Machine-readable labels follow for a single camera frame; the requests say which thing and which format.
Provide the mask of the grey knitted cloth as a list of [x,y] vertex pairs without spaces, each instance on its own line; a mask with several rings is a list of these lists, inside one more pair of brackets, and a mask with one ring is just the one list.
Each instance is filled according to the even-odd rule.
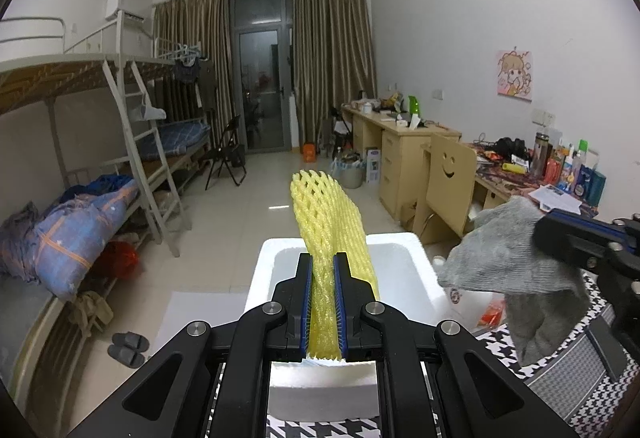
[[541,219],[542,212],[523,196],[485,209],[436,269],[442,287],[504,296],[521,366],[553,354],[590,307],[582,273],[535,247],[534,228]]

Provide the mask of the white air conditioner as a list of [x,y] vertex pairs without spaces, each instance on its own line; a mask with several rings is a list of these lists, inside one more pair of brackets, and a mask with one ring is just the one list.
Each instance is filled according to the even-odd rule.
[[106,0],[104,18],[106,20],[116,20],[119,14],[141,23],[145,21],[144,15],[130,10],[126,0]]

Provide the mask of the wooden smiley face chair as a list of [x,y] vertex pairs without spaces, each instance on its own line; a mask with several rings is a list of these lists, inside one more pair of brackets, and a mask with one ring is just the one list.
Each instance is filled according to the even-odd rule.
[[433,135],[424,163],[426,185],[419,193],[413,231],[426,245],[462,239],[472,227],[476,152],[456,139]]

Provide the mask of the brown right curtain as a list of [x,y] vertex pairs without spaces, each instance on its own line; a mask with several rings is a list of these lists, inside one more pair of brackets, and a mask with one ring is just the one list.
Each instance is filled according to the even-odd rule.
[[378,95],[367,0],[293,0],[299,142],[317,144],[332,106]]

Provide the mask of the blue plaid duvet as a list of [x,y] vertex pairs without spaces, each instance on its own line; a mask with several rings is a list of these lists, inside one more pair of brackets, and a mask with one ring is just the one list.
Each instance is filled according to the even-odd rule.
[[1,273],[73,299],[138,193],[134,178],[102,175],[70,187],[43,213],[27,203],[1,224]]

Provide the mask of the glass balcony door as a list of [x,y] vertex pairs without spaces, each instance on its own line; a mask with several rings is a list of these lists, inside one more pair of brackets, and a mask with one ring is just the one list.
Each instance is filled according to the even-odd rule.
[[235,105],[247,152],[292,149],[292,0],[231,0]]

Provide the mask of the white red pump bottle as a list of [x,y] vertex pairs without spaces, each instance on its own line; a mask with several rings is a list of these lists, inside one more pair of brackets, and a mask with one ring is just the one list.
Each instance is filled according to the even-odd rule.
[[444,292],[454,318],[470,332],[478,330],[494,294],[489,291],[465,291],[452,286],[444,286]]

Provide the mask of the anime girl wall poster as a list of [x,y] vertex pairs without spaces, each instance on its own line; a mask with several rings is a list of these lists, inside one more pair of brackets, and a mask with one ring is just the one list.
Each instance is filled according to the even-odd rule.
[[533,57],[513,48],[497,55],[497,93],[508,98],[533,101]]

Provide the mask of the white metal bunk bed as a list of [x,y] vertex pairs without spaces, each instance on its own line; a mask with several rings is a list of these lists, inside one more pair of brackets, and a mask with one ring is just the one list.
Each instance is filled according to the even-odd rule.
[[117,241],[184,255],[181,199],[208,145],[201,119],[167,120],[156,84],[176,67],[145,23],[119,14],[78,36],[55,16],[1,22],[1,223],[29,202],[42,213],[74,185],[134,178],[126,220],[69,301],[1,273],[1,378],[17,407],[62,408],[79,358],[110,320],[124,264]]

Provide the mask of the pair of black slippers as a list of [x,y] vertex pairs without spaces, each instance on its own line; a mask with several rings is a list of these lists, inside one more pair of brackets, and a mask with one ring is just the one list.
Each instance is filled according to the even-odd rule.
[[145,362],[144,354],[150,348],[149,340],[134,332],[114,333],[107,354],[129,369],[139,369]]

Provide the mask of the black smartphone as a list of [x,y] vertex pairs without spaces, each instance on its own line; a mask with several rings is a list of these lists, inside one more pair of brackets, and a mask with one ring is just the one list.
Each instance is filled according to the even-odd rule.
[[598,315],[589,323],[587,336],[596,349],[608,377],[612,382],[617,382],[622,377],[628,361],[623,346],[612,335],[603,317]]

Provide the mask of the black folding chair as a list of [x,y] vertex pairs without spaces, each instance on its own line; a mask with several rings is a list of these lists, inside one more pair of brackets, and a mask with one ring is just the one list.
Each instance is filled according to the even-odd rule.
[[[222,130],[217,144],[210,152],[210,168],[207,175],[205,190],[208,190],[210,180],[217,171],[217,177],[221,176],[221,171],[226,169],[232,182],[239,187],[247,176],[245,167],[245,156],[243,146],[239,140],[240,115],[235,115]],[[243,176],[238,179],[233,173],[233,168],[239,167],[243,170]]]

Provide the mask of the brown curtain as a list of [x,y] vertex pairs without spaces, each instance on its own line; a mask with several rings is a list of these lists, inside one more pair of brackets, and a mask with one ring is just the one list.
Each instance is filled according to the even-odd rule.
[[293,0],[299,142],[317,144],[332,106],[378,95],[367,0]]
[[176,67],[155,87],[167,120],[207,119],[220,135],[235,115],[229,0],[169,0],[154,6],[157,50]]

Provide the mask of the grey bucket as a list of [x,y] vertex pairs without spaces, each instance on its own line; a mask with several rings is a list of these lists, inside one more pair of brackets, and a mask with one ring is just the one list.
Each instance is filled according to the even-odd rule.
[[358,189],[364,180],[364,170],[366,165],[361,159],[356,161],[343,161],[334,159],[331,163],[331,176],[341,184],[343,189]]

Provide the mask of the brown left curtain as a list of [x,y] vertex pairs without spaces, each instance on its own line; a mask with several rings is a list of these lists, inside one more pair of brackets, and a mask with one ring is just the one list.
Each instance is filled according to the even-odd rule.
[[154,6],[157,50],[176,67],[155,87],[167,120],[207,119],[220,135],[235,115],[229,0],[169,0]]

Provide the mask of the red orange snack packet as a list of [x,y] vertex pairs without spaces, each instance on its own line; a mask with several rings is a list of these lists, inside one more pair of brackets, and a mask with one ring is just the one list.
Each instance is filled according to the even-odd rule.
[[480,328],[498,327],[506,316],[506,299],[503,294],[492,293],[487,308],[478,320]]

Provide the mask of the yellow foam net sleeve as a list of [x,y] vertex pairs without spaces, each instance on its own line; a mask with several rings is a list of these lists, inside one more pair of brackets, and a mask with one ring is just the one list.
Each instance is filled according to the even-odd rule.
[[334,256],[344,253],[352,276],[369,283],[374,297],[380,297],[360,210],[341,184],[323,171],[295,173],[290,193],[300,237],[312,258],[307,354],[313,359],[340,360]]

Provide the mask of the near cluttered wooden desk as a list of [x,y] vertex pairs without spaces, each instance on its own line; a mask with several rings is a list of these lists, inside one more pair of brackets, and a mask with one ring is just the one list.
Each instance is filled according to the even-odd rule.
[[512,196],[523,196],[535,202],[529,196],[544,185],[541,179],[531,178],[527,172],[506,169],[511,161],[502,158],[483,144],[468,143],[477,156],[473,201],[485,209],[494,208],[507,202]]

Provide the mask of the dark blue box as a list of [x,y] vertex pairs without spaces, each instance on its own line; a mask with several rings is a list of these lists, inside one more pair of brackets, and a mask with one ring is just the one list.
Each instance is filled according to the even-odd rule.
[[606,176],[598,170],[582,166],[578,173],[574,195],[592,207],[598,207],[605,188]]

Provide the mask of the houndstooth table cloth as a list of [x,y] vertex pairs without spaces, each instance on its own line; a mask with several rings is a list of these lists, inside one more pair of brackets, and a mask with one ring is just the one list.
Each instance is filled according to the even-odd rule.
[[[540,398],[549,408],[570,425],[579,437],[600,437],[611,424],[614,413],[631,387],[639,379],[639,366],[623,351],[623,369],[613,378],[605,371],[596,345],[588,336],[588,323],[613,321],[613,308],[601,296],[588,274],[584,275],[591,300],[587,315],[577,324],[567,340],[549,357],[531,366],[519,366],[515,348],[506,324],[477,336],[520,384]],[[481,395],[488,402],[489,410],[509,409],[507,402],[521,402],[512,389],[485,368],[486,364],[473,359],[471,366],[480,370]],[[281,420],[267,416],[266,437],[381,437],[382,424],[378,414],[352,416],[336,420],[309,418],[305,420]]]

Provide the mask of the white printed paper sheet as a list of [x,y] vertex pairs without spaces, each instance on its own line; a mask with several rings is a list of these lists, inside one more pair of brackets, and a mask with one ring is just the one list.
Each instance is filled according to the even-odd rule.
[[529,192],[528,197],[537,204],[538,208],[544,213],[559,209],[567,213],[580,214],[582,202],[574,198],[573,195],[563,192],[550,184],[538,187],[538,189]]

